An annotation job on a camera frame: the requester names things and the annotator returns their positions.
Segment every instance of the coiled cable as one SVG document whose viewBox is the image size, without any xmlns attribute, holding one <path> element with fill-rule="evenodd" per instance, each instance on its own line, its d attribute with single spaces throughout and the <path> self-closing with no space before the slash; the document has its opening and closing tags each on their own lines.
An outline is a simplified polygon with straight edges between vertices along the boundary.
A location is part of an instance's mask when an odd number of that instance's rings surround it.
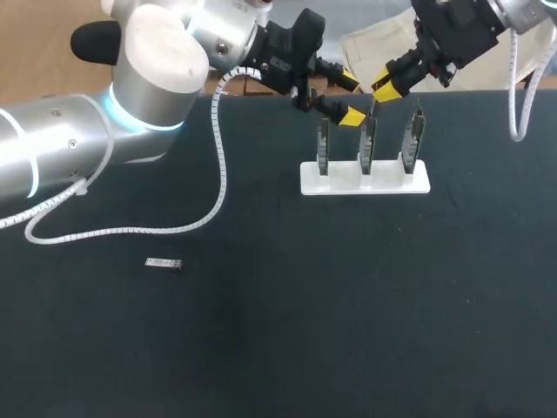
<svg viewBox="0 0 557 418">
<path fill-rule="evenodd" d="M 50 238 L 50 239 L 41 239 L 33 235 L 33 230 L 35 229 L 35 227 L 37 227 L 37 224 L 46 215 L 48 215 L 54 209 L 62 205 L 63 202 L 65 202 L 71 196 L 76 194 L 82 187 L 90 186 L 103 172 L 104 168 L 108 165 L 111 159 L 111 155 L 114 150 L 114 136 L 112 134 L 110 121 L 104 114 L 102 108 L 100 108 L 100 106 L 96 102 L 94 102 L 91 98 L 84 96 L 84 98 L 87 98 L 97 107 L 99 113 L 103 117 L 104 123 L 106 124 L 109 141 L 108 141 L 107 150 L 104 155 L 103 162 L 101 163 L 97 171 L 91 176 L 89 180 L 87 181 L 85 181 L 84 179 L 79 180 L 75 185 L 68 188 L 66 191 L 58 194 L 52 199 L 46 200 L 40 205 L 33 207 L 29 211 L 19 213 L 18 215 L 6 219 L 0 219 L 0 229 L 7 226 L 13 226 L 15 224 L 30 219 L 29 224 L 25 228 L 25 237 L 27 238 L 28 241 L 34 244 L 47 246 L 47 245 L 55 245 L 55 244 L 62 244 L 65 242 L 77 241 L 81 239 L 89 239 L 89 238 L 100 237 L 105 235 L 115 235 L 115 234 L 125 234 L 125 233 L 156 234 L 156 235 L 188 233 L 190 231 L 199 229 L 201 226 L 208 224 L 220 211 L 225 201 L 225 195 L 227 189 L 225 150 L 223 148 L 223 143 L 222 143 L 220 124 L 218 122 L 218 105 L 220 103 L 220 98 L 223 94 L 226 85 L 233 78 L 238 76 L 243 76 L 243 75 L 249 76 L 251 78 L 255 78 L 257 80 L 261 79 L 261 73 L 259 72 L 259 70 L 249 68 L 249 67 L 236 67 L 222 77 L 212 97 L 211 123 L 212 123 L 214 138 L 215 138 L 215 145 L 217 147 L 218 165 L 220 170 L 220 189 L 218 192 L 217 202 L 215 203 L 211 211 L 207 213 L 202 219 L 187 226 L 179 226 L 173 228 L 144 228 L 144 227 L 137 227 L 137 226 L 127 226 L 127 227 L 101 229 L 97 231 L 91 231 L 88 233 L 73 233 L 69 235 L 64 235 L 63 237 Z"/>
</svg>

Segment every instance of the beige cloth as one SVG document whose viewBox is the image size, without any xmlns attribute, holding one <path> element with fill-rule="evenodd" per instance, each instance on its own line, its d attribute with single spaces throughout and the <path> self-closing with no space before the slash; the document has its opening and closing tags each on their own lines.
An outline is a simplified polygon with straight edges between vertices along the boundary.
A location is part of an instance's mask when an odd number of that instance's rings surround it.
<svg viewBox="0 0 557 418">
<path fill-rule="evenodd" d="M 111 69 L 75 58 L 70 36 L 107 18 L 99 0 L 0 0 L 0 105 L 106 87 Z"/>
<path fill-rule="evenodd" d="M 362 83 L 365 92 L 381 73 L 385 64 L 415 47 L 417 38 L 413 28 L 415 13 L 408 9 L 367 29 L 343 38 L 345 65 Z M 554 39 L 554 26 L 547 20 L 520 37 L 518 79 L 532 72 L 541 55 Z M 447 91 L 502 90 L 507 88 L 510 61 L 510 35 L 500 35 L 500 44 L 458 71 Z M 439 81 L 428 77 L 413 91 L 445 91 Z"/>
</svg>

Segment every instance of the white stand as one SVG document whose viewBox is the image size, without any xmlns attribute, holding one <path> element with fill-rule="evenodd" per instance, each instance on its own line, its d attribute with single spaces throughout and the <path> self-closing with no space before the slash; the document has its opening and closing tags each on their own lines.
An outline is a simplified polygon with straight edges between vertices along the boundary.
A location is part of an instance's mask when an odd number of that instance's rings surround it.
<svg viewBox="0 0 557 418">
<path fill-rule="evenodd" d="M 373 161 L 372 174 L 362 175 L 359 156 L 356 161 L 330 161 L 329 175 L 319 175 L 319 165 L 303 163 L 300 167 L 302 194 L 305 196 L 360 194 L 425 194 L 431 186 L 423 161 L 416 162 L 414 174 L 406 174 L 402 159 Z"/>
</svg>

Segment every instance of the silver robot arm segment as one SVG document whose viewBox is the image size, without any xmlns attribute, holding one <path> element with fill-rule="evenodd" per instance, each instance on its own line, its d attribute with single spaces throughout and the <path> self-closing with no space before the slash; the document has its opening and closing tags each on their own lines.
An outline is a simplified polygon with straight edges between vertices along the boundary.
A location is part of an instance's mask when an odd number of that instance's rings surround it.
<svg viewBox="0 0 557 418">
<path fill-rule="evenodd" d="M 255 36 L 256 11 L 238 0 L 226 4 L 103 0 L 123 33 L 113 83 L 91 96 L 0 111 L 0 199 L 31 198 L 89 177 L 106 150 L 106 120 L 115 141 L 111 164 L 165 155 L 205 86 L 209 63 L 230 70 Z"/>
</svg>

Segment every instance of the white cable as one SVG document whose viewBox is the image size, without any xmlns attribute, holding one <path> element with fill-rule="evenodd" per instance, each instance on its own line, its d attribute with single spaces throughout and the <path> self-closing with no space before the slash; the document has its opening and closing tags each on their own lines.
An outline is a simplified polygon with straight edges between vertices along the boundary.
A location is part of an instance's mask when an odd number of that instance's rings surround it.
<svg viewBox="0 0 557 418">
<path fill-rule="evenodd" d="M 508 86 L 508 117 L 509 127 L 511 131 L 511 139 L 515 142 L 520 142 L 527 134 L 528 124 L 530 122 L 530 113 L 534 106 L 534 99 L 536 91 L 540 86 L 541 79 L 546 72 L 547 66 L 551 63 L 552 58 L 557 53 L 557 39 L 555 39 L 549 48 L 547 48 L 540 64 L 536 68 L 526 97 L 522 106 L 522 115 L 520 117 L 520 128 L 517 131 L 516 127 L 516 67 L 519 55 L 519 41 L 516 31 L 511 30 L 511 65 L 509 71 L 509 86 Z"/>
<path fill-rule="evenodd" d="M 47 214 L 52 212 L 53 209 L 55 209 L 56 207 L 61 205 L 65 200 L 67 200 L 71 196 L 71 194 L 70 194 L 70 196 L 61 200 L 55 206 L 49 206 L 46 209 L 43 209 L 39 214 L 36 214 L 35 217 L 31 220 L 31 222 L 25 228 L 25 237 L 30 242 L 33 242 L 35 244 L 55 245 L 55 244 L 61 244 L 61 243 L 64 243 L 64 242 L 77 241 L 77 240 L 80 240 L 80 239 L 88 239 L 88 238 L 93 238 L 93 237 L 99 237 L 99 236 L 105 236 L 105 235 L 115 235 L 115 234 L 124 234 L 124 233 L 145 233 L 145 234 L 156 234 L 156 235 L 188 233 L 190 231 L 194 231 L 194 230 L 200 228 L 201 226 L 204 226 L 204 225 L 208 224 L 217 215 L 217 213 L 220 211 L 220 208 L 222 207 L 222 205 L 225 201 L 226 187 L 227 187 L 225 150 L 223 148 L 222 137 L 221 137 L 221 134 L 220 134 L 220 126 L 219 126 L 219 123 L 218 123 L 218 105 L 220 103 L 220 97 L 223 93 L 223 90 L 226 87 L 226 85 L 228 84 L 228 82 L 230 82 L 230 80 L 232 80 L 233 78 L 235 78 L 237 76 L 242 76 L 242 75 L 247 75 L 247 76 L 249 76 L 251 78 L 255 78 L 257 80 L 261 79 L 261 73 L 259 72 L 259 70 L 255 70 L 253 68 L 248 68 L 248 67 L 236 67 L 232 71 L 228 72 L 227 74 L 225 74 L 223 76 L 223 78 L 218 83 L 217 89 L 215 90 L 215 93 L 213 94 L 213 97 L 212 97 L 211 121 L 212 121 L 213 134 L 214 134 L 214 137 L 215 137 L 215 145 L 217 147 L 218 165 L 219 165 L 219 169 L 220 169 L 220 190 L 218 192 L 217 202 L 215 203 L 214 207 L 202 219 L 200 219 L 197 222 L 195 222 L 193 224 L 190 224 L 188 226 L 180 226 L 180 227 L 174 227 L 174 228 L 143 228 L 143 227 L 136 227 L 136 226 L 127 226 L 127 227 L 121 227 L 121 228 L 102 229 L 102 230 L 98 230 L 98 231 L 92 231 L 92 232 L 89 232 L 89 233 L 74 233 L 74 234 L 71 234 L 71 235 L 65 235 L 63 237 L 54 238 L 54 239 L 38 239 L 38 238 L 34 237 L 33 236 L 33 229 L 37 226 L 38 222 L 40 222 L 40 220 L 42 218 L 44 218 Z M 96 172 L 96 174 L 100 174 L 100 172 L 102 172 L 102 170 L 98 170 Z M 92 183 L 91 180 L 94 181 L 93 177 L 91 177 L 90 182 L 89 182 L 88 185 L 90 185 Z"/>
</svg>

